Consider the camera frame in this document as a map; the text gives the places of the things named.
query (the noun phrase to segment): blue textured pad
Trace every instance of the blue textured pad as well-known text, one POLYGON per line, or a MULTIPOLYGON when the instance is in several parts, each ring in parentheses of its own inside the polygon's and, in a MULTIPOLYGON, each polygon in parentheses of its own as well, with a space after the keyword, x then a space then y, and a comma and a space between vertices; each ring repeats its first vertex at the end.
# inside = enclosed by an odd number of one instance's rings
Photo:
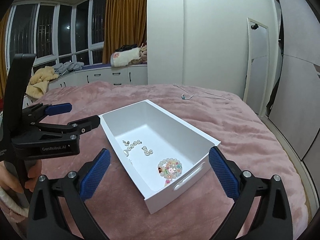
POLYGON ((227 197, 238 199, 240 195, 239 182, 215 148, 211 148, 209 151, 209 163, 227 197))
POLYGON ((110 159, 110 152, 108 150, 105 150, 93 165, 91 170, 81 181, 79 195, 82 201, 92 198, 100 181, 102 180, 102 177, 104 176, 110 165, 110 159))
POLYGON ((44 112, 45 114, 51 116, 56 114, 69 113, 71 110, 72 110, 72 105, 70 103, 65 103, 65 104, 48 106, 44 112))

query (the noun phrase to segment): pink blanket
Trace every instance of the pink blanket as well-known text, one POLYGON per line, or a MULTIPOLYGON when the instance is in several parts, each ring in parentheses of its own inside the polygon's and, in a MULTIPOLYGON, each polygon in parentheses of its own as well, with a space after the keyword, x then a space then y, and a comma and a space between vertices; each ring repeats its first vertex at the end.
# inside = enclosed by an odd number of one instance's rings
MULTIPOLYGON (((230 100, 200 97, 182 100, 181 94, 185 92, 173 85, 113 86, 106 82, 95 82, 82 87, 51 90, 38 102, 70 102, 73 106, 70 113, 44 119, 48 123, 66 124, 141 100, 151 100, 220 140, 222 153, 242 170, 250 170, 261 178, 280 175, 289 198, 296 239, 308 222, 306 197, 300 176, 275 136, 238 96, 215 90, 184 88, 197 95, 207 96, 201 92, 207 91, 230 100)), ((43 173, 49 178, 57 178, 65 176, 68 171, 77 171, 83 163, 93 160, 103 147, 111 151, 111 165, 86 205, 112 240, 164 237, 170 240, 208 240, 233 204, 210 170, 180 197, 150 215, 143 196, 122 167, 101 126, 81 135, 81 153, 78 156, 44 160, 43 173)), ((239 235, 248 231, 257 205, 258 199, 239 235)), ((80 235, 64 202, 62 206, 73 233, 80 235)))

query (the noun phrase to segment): curtain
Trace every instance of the curtain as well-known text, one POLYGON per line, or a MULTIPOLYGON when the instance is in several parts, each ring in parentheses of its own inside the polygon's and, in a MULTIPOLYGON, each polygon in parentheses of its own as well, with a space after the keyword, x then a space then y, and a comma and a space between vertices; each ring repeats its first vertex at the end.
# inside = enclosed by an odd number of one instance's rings
POLYGON ((7 83, 7 68, 5 64, 5 34, 7 29, 7 22, 10 13, 9 8, 0 22, 0 99, 4 97, 5 85, 7 83))
POLYGON ((146 34, 147 0, 107 0, 102 62, 123 45, 141 46, 146 34))

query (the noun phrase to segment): window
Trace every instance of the window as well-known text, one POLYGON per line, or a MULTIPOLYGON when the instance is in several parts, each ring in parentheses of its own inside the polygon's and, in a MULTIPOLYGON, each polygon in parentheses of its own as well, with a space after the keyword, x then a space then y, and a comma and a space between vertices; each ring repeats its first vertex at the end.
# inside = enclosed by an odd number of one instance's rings
POLYGON ((10 33, 10 63, 16 53, 33 53, 37 4, 17 5, 10 33))
POLYGON ((85 66, 90 65, 88 52, 77 54, 76 57, 77 57, 77 62, 83 62, 85 66))
POLYGON ((88 48, 89 0, 76 7, 76 51, 88 48))
POLYGON ((92 52, 93 64, 102 63, 103 49, 94 50, 92 52))
POLYGON ((72 62, 72 56, 59 58, 59 63, 66 63, 66 62, 72 62))
POLYGON ((54 6, 40 5, 36 32, 37 58, 52 55, 53 13, 54 6))
POLYGON ((92 44, 104 41, 104 20, 107 0, 93 0, 92 4, 92 44))
POLYGON ((71 6, 60 5, 58 22, 59 55, 66 55, 71 53, 71 12, 71 6))
POLYGON ((33 67, 33 73, 35 73, 40 68, 44 68, 46 66, 54 66, 55 64, 56 64, 56 61, 53 60, 53 61, 41 64, 41 65, 35 66, 35 67, 33 67))

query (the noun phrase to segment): metal bolt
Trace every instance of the metal bolt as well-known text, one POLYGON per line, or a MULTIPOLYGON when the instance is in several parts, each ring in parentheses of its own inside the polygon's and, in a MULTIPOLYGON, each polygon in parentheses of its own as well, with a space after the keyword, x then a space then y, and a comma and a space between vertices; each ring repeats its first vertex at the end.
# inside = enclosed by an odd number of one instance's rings
POLYGON ((45 175, 41 175, 40 177, 39 177, 39 181, 44 181, 45 180, 45 175))
POLYGON ((76 175, 77 175, 77 173, 76 173, 75 171, 70 171, 70 172, 68 173, 68 177, 69 177, 70 179, 74 178, 76 175))
POLYGON ((275 179, 275 181, 280 181, 281 180, 279 175, 274 175, 273 178, 275 179))
POLYGON ((246 178, 250 178, 251 177, 251 172, 250 171, 244 171, 243 172, 243 176, 245 176, 246 178))

